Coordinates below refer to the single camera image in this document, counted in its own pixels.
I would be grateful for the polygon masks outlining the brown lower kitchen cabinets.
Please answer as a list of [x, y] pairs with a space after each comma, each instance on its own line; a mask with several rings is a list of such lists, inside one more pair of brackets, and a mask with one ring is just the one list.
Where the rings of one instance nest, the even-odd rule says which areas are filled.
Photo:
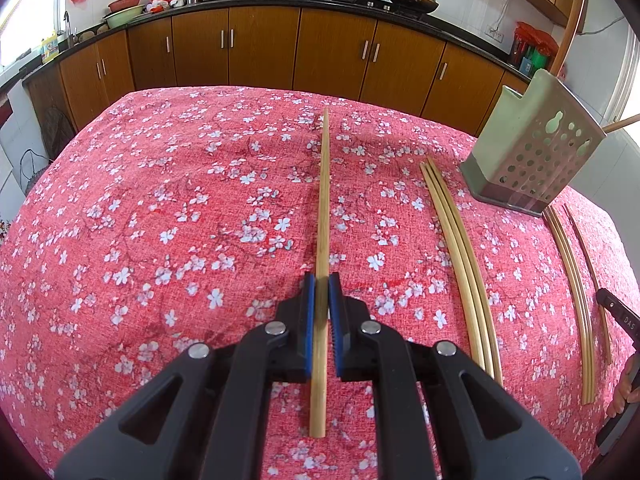
[[134, 90], [245, 86], [393, 108], [480, 133], [513, 67], [423, 23], [310, 6], [232, 6], [153, 18], [67, 50], [25, 80], [38, 118], [74, 129]]

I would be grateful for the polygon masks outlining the grey perforated utensil holder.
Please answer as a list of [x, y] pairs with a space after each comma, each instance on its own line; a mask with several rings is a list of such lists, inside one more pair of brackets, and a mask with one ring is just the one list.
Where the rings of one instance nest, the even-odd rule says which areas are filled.
[[537, 70], [524, 93], [501, 89], [460, 170], [480, 202], [540, 217], [604, 139], [565, 84]]

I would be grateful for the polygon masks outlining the pink floral tablecloth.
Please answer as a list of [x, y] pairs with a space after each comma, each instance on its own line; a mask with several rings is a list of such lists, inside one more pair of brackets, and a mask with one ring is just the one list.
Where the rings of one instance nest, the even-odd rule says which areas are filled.
[[273, 317], [316, 258], [320, 139], [331, 135], [330, 266], [407, 339], [469, 343], [420, 165], [459, 209], [487, 289], [503, 383], [583, 467], [632, 347], [582, 403], [575, 308], [546, 224], [474, 200], [467, 134], [304, 92], [131, 93], [67, 145], [1, 248], [1, 408], [39, 467], [190, 344]]

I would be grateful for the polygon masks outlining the red bags on counter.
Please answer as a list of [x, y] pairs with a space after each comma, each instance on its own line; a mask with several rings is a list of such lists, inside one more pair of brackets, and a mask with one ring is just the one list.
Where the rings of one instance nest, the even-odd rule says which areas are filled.
[[518, 21], [513, 35], [510, 63], [527, 77], [547, 68], [558, 53], [559, 45], [548, 32]]

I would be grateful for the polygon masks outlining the yellow detergent bottle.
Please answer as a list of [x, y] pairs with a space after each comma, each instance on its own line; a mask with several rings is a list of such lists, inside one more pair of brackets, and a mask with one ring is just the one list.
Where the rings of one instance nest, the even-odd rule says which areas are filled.
[[58, 35], [53, 34], [41, 43], [41, 61], [47, 64], [58, 56]]

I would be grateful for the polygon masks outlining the green basin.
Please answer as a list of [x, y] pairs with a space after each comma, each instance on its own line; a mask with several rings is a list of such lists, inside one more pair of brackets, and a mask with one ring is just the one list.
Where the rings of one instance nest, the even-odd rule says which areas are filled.
[[103, 21], [107, 24], [109, 29], [114, 29], [122, 25], [130, 23], [132, 20], [142, 14], [144, 10], [143, 4], [137, 6], [130, 6], [130, 8], [122, 9], [117, 12], [108, 14]]

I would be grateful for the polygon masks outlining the red basin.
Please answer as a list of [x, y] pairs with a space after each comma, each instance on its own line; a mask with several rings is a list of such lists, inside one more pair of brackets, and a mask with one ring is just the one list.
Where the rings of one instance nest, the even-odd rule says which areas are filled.
[[141, 0], [115, 0], [108, 5], [112, 13], [137, 6]]

